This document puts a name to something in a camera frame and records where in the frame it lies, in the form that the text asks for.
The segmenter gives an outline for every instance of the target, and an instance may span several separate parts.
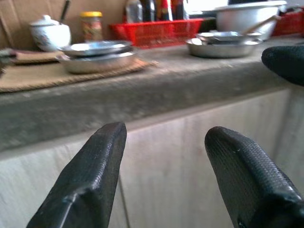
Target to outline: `yellow lid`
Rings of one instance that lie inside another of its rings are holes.
[[[91,12],[82,12],[80,14],[81,17],[102,17],[103,14],[98,11],[91,11]]]

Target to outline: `glass jar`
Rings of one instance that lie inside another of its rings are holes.
[[[103,40],[102,35],[102,13],[82,12],[81,21],[85,42]]]

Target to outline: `white ceramic pot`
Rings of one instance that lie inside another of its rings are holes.
[[[44,51],[56,51],[71,43],[69,26],[59,24],[48,15],[44,15],[42,20],[31,23],[30,27],[35,43]]]

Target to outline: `spoon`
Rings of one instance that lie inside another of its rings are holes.
[[[67,9],[70,5],[70,2],[71,0],[66,0],[65,1],[65,4],[63,5],[63,9],[62,9],[62,13],[61,13],[61,17],[60,17],[60,20],[59,20],[59,24],[62,24],[65,17],[66,17],[66,14],[67,14]]]
[[[243,36],[246,36],[247,34],[252,33],[253,31],[257,30],[259,27],[262,27],[263,25],[268,24],[271,21],[280,20],[280,19],[281,19],[280,16],[273,15],[272,17],[270,17],[266,20],[263,20],[255,25],[251,26],[250,28],[247,28],[247,29],[241,31],[240,34]]]

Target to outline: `red dish rack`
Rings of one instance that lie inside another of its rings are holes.
[[[157,21],[110,25],[119,39],[146,49],[184,44],[194,38],[203,19]]]
[[[300,33],[304,35],[304,11],[287,13],[276,23],[272,36]]]

